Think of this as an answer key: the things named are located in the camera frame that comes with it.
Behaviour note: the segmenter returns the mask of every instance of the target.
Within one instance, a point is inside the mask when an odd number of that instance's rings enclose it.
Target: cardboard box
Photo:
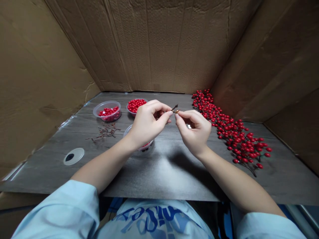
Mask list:
[[[1,1],[0,15],[2,177],[100,90],[43,1]]]
[[[216,80],[225,113],[264,122],[319,87],[317,1],[264,1]]]
[[[101,91],[213,85],[261,1],[46,1]]]
[[[319,89],[265,122],[319,175]]]

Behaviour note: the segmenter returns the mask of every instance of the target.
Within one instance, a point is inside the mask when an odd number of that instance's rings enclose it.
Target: person's left hand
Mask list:
[[[127,136],[132,138],[132,142],[138,148],[149,143],[162,132],[166,123],[171,122],[169,119],[173,115],[171,109],[158,100],[152,100],[140,106]]]

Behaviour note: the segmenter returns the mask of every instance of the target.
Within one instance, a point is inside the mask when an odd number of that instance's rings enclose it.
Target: hand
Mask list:
[[[171,122],[171,109],[158,100],[149,101],[138,108],[133,126],[128,133],[137,149],[152,141],[162,132],[165,124]]]
[[[175,118],[184,144],[197,157],[207,148],[211,123],[196,110],[179,111],[175,114]]]

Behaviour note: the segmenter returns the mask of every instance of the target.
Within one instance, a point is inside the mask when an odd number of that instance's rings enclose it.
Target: artificial berry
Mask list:
[[[131,113],[136,113],[137,109],[146,104],[146,101],[144,99],[134,99],[129,101],[129,104],[127,105],[127,109],[131,112]]]
[[[260,169],[263,169],[263,168],[264,168],[260,163],[257,163],[256,165],[257,165],[257,167],[260,168]]]
[[[246,161],[253,163],[253,159],[261,155],[260,152],[263,148],[266,148],[268,152],[272,151],[271,148],[267,148],[266,143],[263,143],[263,138],[254,137],[253,133],[245,134],[249,128],[245,128],[241,119],[235,121],[229,115],[223,114],[222,109],[214,104],[214,99],[209,91],[209,89],[197,90],[192,95],[192,105],[199,110],[204,118],[211,121],[212,126],[217,128],[218,138],[226,140],[227,149],[237,154],[237,159],[233,160],[234,163]]]
[[[114,108],[104,108],[103,111],[99,111],[98,116],[106,122],[112,122],[121,116],[121,111],[117,106]]]

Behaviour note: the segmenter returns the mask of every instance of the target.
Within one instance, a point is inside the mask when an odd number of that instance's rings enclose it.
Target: forearm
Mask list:
[[[254,179],[206,148],[197,157],[229,199],[242,211],[265,212],[285,217],[270,195]]]
[[[114,179],[130,155],[138,149],[129,136],[85,164],[71,179],[91,184],[101,193]]]

